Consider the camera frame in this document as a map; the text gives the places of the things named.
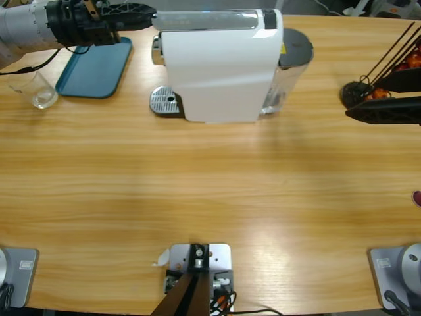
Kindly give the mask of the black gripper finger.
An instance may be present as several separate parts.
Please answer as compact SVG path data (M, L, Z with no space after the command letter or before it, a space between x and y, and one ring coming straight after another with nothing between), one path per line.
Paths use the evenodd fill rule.
M374 87L397 93L419 92L421 90L421 68L393 71L376 82Z
M367 124L420 125L420 97L386 98L364 101L345 114Z

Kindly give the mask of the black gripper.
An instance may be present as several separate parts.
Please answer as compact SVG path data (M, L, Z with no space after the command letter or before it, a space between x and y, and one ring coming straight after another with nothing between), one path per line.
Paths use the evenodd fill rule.
M120 43L117 31L152 26L157 10L141 3L117 3L99 9L93 1L50 1L45 6L47 27L63 46L100 46ZM102 17L111 18L108 22Z

